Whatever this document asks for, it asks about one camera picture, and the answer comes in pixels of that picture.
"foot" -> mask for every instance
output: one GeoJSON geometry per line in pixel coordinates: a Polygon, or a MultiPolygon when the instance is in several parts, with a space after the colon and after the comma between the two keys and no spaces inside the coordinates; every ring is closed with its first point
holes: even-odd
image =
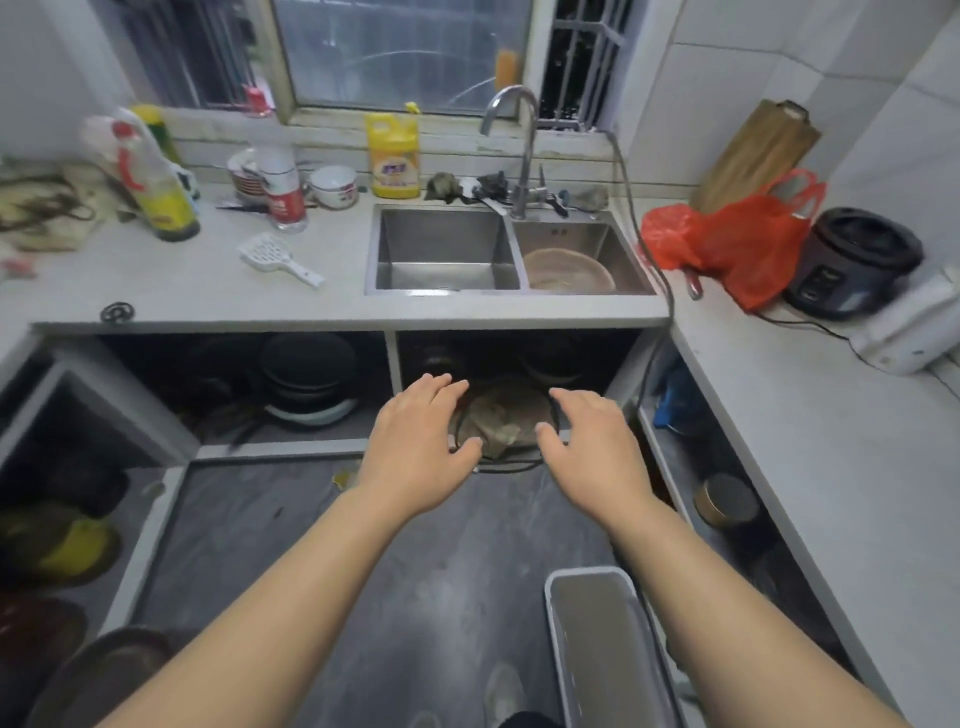
{"type": "Polygon", "coordinates": [[[497,663],[493,667],[483,704],[488,728],[499,728],[507,718],[526,710],[527,696],[512,665],[497,663]]]}
{"type": "Polygon", "coordinates": [[[410,721],[410,725],[407,726],[407,728],[440,728],[440,719],[436,713],[420,711],[414,716],[414,719],[410,721]]]}

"red plastic bag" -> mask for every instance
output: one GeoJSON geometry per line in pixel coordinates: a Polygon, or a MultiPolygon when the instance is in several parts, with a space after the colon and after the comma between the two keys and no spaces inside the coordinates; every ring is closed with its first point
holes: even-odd
{"type": "Polygon", "coordinates": [[[688,205],[650,210],[640,235],[661,268],[694,268],[723,283],[739,303],[762,308],[786,288],[797,270],[800,250],[824,197],[825,182],[806,169],[787,172],[762,192],[718,209],[711,215],[688,205]],[[787,201],[769,192],[801,178],[806,187],[787,201]],[[806,207],[812,209],[799,217],[806,207]]]}

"black rice cooker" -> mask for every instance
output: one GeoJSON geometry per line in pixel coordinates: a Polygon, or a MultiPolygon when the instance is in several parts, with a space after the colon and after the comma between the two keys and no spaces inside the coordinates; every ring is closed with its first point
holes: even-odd
{"type": "Polygon", "coordinates": [[[856,207],[824,212],[810,229],[783,299],[810,316],[839,321],[894,297],[895,283],[924,261],[911,231],[856,207]]]}

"stainless steel sink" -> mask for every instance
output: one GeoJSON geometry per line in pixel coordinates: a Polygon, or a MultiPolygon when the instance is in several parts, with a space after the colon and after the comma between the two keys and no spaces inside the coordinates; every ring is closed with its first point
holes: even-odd
{"type": "Polygon", "coordinates": [[[550,295],[530,288],[523,256],[542,248],[588,255],[610,271],[610,295],[654,294],[608,212],[527,210],[524,221],[487,207],[377,206],[367,268],[368,294],[446,296],[457,292],[550,295]]]}
{"type": "Polygon", "coordinates": [[[552,211],[538,210],[531,212],[527,220],[515,220],[513,224],[521,257],[544,248],[563,248],[582,253],[610,271],[616,283],[616,291],[610,295],[654,295],[653,286],[610,213],[571,213],[570,218],[564,220],[552,211]]]}
{"type": "Polygon", "coordinates": [[[368,271],[368,293],[517,292],[519,256],[511,236],[503,218],[486,207],[379,207],[373,219],[371,255],[376,264],[368,271]]]}

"white slotted spatula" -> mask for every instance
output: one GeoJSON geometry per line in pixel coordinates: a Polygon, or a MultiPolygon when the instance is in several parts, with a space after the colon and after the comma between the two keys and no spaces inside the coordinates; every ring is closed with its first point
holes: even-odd
{"type": "Polygon", "coordinates": [[[294,261],[289,249],[275,235],[264,232],[240,247],[240,257],[258,271],[286,271],[314,288],[324,282],[319,273],[304,268],[294,261]]]}

